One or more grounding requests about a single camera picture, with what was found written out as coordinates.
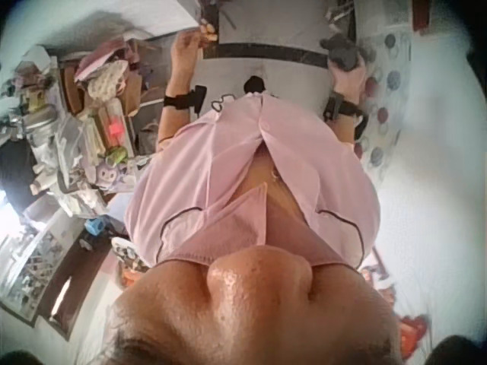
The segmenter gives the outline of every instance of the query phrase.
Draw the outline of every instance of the pink fabric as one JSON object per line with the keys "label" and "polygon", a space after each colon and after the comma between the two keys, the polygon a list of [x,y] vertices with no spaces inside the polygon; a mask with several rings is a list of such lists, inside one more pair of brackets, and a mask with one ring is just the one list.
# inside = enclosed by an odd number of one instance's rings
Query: pink fabric
{"label": "pink fabric", "polygon": [[114,40],[102,43],[88,56],[84,57],[75,73],[75,82],[83,81],[92,72],[98,70],[119,49],[125,48],[125,40],[119,36]]}
{"label": "pink fabric", "polygon": [[162,262],[183,260],[210,266],[219,257],[264,245],[301,256],[311,266],[345,264],[306,224],[267,201],[266,184],[230,203]]}
{"label": "pink fabric", "polygon": [[[345,262],[359,266],[380,222],[371,181],[321,119],[268,95],[207,113],[179,130],[153,159],[126,212],[127,230],[149,265],[170,257],[230,209],[233,203],[225,205],[262,142],[311,230]],[[248,219],[258,227],[262,217]]]}

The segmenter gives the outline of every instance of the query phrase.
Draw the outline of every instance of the nose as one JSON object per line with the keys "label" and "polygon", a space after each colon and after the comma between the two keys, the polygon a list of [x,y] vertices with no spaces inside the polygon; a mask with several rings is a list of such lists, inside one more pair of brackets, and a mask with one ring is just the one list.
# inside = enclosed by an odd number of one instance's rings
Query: nose
{"label": "nose", "polygon": [[213,307],[219,319],[233,328],[235,321],[238,325],[264,323],[307,305],[312,280],[305,259],[269,246],[221,257],[209,267],[207,276]]}

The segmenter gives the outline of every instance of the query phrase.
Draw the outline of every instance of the hand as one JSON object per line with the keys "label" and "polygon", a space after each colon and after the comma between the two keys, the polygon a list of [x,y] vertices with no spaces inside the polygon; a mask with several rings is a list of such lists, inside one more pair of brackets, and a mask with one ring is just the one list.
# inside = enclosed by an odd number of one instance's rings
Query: hand
{"label": "hand", "polygon": [[170,50],[170,57],[173,64],[171,79],[173,81],[190,84],[195,72],[198,48],[201,40],[202,34],[199,29],[187,30],[177,34],[176,40]]}
{"label": "hand", "polygon": [[328,59],[328,69],[333,76],[333,90],[345,97],[347,101],[354,104],[360,102],[360,96],[364,91],[367,69],[364,59],[358,56],[358,67],[347,72],[341,70],[338,65]]}

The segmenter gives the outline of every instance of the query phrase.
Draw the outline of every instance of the blue object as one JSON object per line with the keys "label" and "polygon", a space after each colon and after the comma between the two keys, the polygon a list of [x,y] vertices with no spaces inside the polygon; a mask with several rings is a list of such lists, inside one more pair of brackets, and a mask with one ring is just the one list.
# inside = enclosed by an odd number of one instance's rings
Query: blue object
{"label": "blue object", "polygon": [[105,222],[101,218],[88,219],[84,222],[84,227],[93,236],[98,236],[105,229]]}

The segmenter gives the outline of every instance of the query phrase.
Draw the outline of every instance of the wrist strap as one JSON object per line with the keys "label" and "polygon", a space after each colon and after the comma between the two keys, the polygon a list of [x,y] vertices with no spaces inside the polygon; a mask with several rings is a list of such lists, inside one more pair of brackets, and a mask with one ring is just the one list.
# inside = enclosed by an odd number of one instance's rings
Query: wrist strap
{"label": "wrist strap", "polygon": [[336,120],[339,114],[357,117],[364,115],[358,106],[345,100],[343,95],[333,91],[323,112],[323,118],[325,122],[328,122],[329,120]]}
{"label": "wrist strap", "polygon": [[176,97],[164,96],[164,106],[174,106],[176,110],[186,110],[194,106],[195,113],[199,114],[205,101],[207,87],[196,85],[195,90],[191,90],[186,95],[177,95]]}

